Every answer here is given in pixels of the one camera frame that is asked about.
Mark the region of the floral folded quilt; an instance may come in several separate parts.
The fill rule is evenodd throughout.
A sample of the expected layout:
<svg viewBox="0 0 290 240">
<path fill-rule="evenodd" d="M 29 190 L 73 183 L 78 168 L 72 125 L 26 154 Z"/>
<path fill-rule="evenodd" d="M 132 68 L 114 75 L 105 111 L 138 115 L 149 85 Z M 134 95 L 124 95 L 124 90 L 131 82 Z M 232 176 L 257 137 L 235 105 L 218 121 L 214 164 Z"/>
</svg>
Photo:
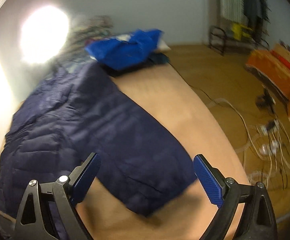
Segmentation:
<svg viewBox="0 0 290 240">
<path fill-rule="evenodd" d="M 85 47 L 97 40 L 112 35 L 114 24 L 108 15 L 93 16 L 70 27 L 62 53 L 74 56 L 85 51 Z"/>
</svg>

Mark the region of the white striped hanging cloth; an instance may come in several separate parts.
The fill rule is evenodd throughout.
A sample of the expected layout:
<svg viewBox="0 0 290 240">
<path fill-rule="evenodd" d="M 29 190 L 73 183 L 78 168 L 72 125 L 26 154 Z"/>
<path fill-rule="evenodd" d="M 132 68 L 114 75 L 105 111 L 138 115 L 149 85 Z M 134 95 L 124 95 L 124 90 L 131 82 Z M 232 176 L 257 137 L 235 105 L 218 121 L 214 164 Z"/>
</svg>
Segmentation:
<svg viewBox="0 0 290 240">
<path fill-rule="evenodd" d="M 244 18 L 243 0 L 220 0 L 221 17 L 236 23 L 242 23 Z"/>
</svg>

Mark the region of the yellow box on rack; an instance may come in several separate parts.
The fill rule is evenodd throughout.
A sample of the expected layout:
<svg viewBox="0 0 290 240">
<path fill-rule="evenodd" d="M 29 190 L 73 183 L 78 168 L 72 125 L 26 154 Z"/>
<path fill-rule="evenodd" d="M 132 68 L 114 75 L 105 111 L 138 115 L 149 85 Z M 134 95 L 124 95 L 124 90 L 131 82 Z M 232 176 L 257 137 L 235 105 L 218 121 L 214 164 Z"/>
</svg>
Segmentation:
<svg viewBox="0 0 290 240">
<path fill-rule="evenodd" d="M 233 38 L 241 41 L 243 38 L 251 38 L 251 29 L 245 25 L 233 22 L 231 30 L 233 32 Z"/>
</svg>

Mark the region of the orange cloth covered box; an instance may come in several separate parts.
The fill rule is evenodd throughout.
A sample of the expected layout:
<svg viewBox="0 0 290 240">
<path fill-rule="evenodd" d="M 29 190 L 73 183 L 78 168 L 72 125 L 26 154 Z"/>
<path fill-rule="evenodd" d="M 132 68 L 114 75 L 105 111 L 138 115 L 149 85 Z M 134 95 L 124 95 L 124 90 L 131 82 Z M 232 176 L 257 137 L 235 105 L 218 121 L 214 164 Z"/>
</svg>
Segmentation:
<svg viewBox="0 0 290 240">
<path fill-rule="evenodd" d="M 247 68 L 257 70 L 287 99 L 287 116 L 290 121 L 290 50 L 286 45 L 275 44 L 273 49 L 251 51 Z"/>
</svg>

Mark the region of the black clothes rack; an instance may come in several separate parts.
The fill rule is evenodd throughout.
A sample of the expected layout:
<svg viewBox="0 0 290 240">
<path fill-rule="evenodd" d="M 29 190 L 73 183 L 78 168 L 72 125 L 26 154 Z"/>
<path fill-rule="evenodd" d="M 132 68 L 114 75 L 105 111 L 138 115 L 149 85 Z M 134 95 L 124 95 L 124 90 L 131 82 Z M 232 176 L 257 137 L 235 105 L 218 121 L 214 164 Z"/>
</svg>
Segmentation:
<svg viewBox="0 0 290 240">
<path fill-rule="evenodd" d="M 267 0 L 217 0 L 217 24 L 208 30 L 208 47 L 221 55 L 230 43 L 270 49 Z"/>
</svg>

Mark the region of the dark hanging clothes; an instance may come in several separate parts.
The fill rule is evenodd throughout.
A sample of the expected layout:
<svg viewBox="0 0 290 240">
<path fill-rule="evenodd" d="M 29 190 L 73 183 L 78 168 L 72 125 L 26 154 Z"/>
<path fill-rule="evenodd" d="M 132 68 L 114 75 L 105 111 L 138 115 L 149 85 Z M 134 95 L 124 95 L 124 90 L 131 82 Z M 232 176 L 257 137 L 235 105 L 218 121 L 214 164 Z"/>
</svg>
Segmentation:
<svg viewBox="0 0 290 240">
<path fill-rule="evenodd" d="M 264 21 L 268 21 L 267 0 L 243 0 L 244 16 L 248 19 L 248 27 L 256 31 Z"/>
</svg>

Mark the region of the black device on floor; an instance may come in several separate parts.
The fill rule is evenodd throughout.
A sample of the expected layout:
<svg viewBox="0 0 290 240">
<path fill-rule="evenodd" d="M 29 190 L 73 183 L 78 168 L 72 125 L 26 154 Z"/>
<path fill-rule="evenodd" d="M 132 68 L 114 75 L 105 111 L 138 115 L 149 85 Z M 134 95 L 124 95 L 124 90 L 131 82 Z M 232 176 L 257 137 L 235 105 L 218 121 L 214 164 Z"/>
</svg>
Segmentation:
<svg viewBox="0 0 290 240">
<path fill-rule="evenodd" d="M 276 102 L 266 87 L 263 89 L 263 94 L 256 98 L 255 104 L 259 109 L 268 109 L 272 114 L 276 113 L 274 110 Z"/>
</svg>

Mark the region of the blue folded garment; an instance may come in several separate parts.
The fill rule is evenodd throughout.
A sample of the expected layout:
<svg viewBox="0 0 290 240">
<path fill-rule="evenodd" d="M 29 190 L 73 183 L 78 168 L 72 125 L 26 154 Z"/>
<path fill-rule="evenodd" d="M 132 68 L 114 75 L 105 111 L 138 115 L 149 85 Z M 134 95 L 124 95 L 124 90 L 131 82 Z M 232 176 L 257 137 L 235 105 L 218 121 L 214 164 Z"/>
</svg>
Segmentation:
<svg viewBox="0 0 290 240">
<path fill-rule="evenodd" d="M 160 42 L 163 31 L 141 30 L 93 41 L 85 50 L 97 62 L 114 70 L 125 70 L 143 63 Z"/>
</svg>

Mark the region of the navy quilted puffer jacket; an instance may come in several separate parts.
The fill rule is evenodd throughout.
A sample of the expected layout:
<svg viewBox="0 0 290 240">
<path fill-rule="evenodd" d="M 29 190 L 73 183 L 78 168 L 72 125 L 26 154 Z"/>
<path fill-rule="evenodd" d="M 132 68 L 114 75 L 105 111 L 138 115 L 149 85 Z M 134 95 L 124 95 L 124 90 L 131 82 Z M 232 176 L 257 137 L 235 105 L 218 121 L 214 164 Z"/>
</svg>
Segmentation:
<svg viewBox="0 0 290 240">
<path fill-rule="evenodd" d="M 0 155 L 0 211 L 16 217 L 28 182 L 100 169 L 77 211 L 94 239 L 185 239 L 195 181 L 189 154 L 97 63 L 60 69 L 14 114 Z"/>
</svg>

